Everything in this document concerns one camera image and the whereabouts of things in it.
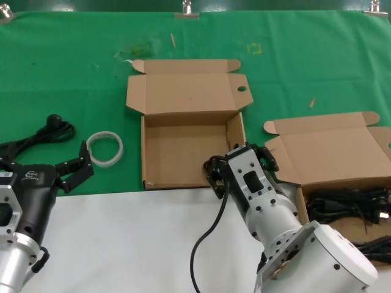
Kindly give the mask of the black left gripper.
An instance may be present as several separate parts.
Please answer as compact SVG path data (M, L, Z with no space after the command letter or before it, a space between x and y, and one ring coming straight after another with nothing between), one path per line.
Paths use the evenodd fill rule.
M82 141L76 159L61 162L56 168L46 164L21 165L2 161L1 171L12 173L10 179L1 178L1 184L11 186L22 209L15 231L30 237L38 245L42 244L56 202L59 174L70 175L60 182L60 189L66 194L94 175L86 141Z

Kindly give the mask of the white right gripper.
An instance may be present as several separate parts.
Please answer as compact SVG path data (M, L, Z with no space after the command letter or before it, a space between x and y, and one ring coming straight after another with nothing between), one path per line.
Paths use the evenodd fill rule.
M262 169L269 172L279 171L276 159L265 146L257 147L255 154ZM223 199L225 182L229 179L225 157L210 157L203 163L203 170L215 195L218 199ZM259 241L275 242L279 236L299 229L299 221L294 214L297 209L281 190L267 184L252 196L246 213L246 225L251 233L257 234Z

